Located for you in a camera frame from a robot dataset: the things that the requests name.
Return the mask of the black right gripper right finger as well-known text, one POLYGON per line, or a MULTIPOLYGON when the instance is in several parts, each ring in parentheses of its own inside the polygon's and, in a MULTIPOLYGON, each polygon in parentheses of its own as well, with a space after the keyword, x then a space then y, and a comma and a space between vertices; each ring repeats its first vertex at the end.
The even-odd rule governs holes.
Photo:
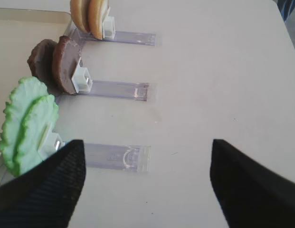
POLYGON ((295 183, 225 140, 213 140, 209 176, 230 228, 295 228, 295 183))

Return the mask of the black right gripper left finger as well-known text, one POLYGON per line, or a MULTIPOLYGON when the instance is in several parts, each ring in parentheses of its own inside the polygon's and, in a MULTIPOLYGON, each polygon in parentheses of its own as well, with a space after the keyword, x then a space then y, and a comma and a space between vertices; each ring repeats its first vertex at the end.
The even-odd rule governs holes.
POLYGON ((86 179, 84 142, 72 140, 0 186, 0 228, 66 228, 86 179))

